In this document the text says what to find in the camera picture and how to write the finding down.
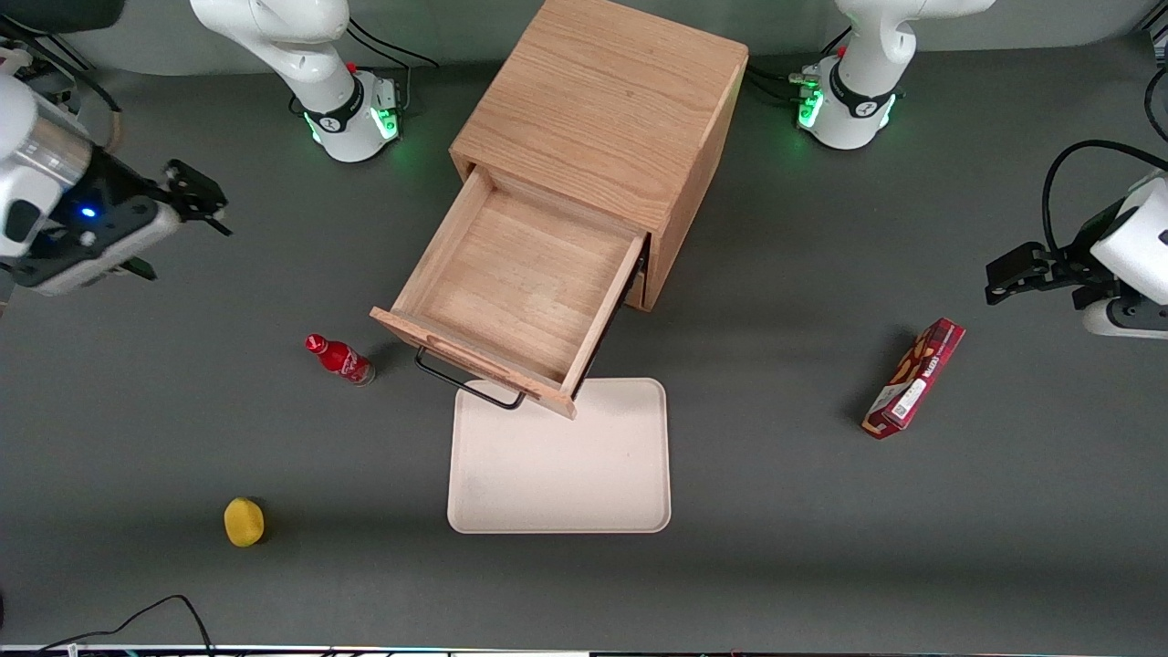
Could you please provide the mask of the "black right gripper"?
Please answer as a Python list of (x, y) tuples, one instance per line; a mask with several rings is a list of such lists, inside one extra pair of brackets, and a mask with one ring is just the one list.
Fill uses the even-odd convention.
[[(90, 155), (79, 166), (43, 166), (41, 173), (60, 191), (41, 228), (43, 251), (83, 248), (85, 233), (93, 236), (92, 248), (103, 250), (124, 242), (139, 250), (172, 236), (172, 210), (164, 205), (167, 193), (112, 155)], [(190, 210), (182, 214), (185, 222), (203, 222), (222, 236), (234, 235), (223, 224), (228, 200), (220, 184), (188, 162), (169, 161), (167, 188)]]

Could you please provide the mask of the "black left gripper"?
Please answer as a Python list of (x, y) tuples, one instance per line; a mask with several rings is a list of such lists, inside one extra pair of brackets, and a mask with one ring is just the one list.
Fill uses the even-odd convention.
[[(1082, 224), (1068, 245), (1057, 243), (1054, 220), (1048, 210), (1048, 250), (1057, 262), (1055, 278), (1076, 288), (1072, 291), (1072, 303), (1077, 311), (1085, 311), (1097, 302), (1107, 304), (1115, 299), (1133, 298), (1133, 288), (1118, 279), (1091, 253), (1091, 248), (1101, 237), (1118, 227), (1121, 208), (1122, 199), (1107, 205)], [(1018, 293), (1047, 291), (1048, 281), (1044, 277), (1049, 270), (1047, 247), (1042, 243), (1022, 243), (989, 263), (985, 302), (997, 305)]]

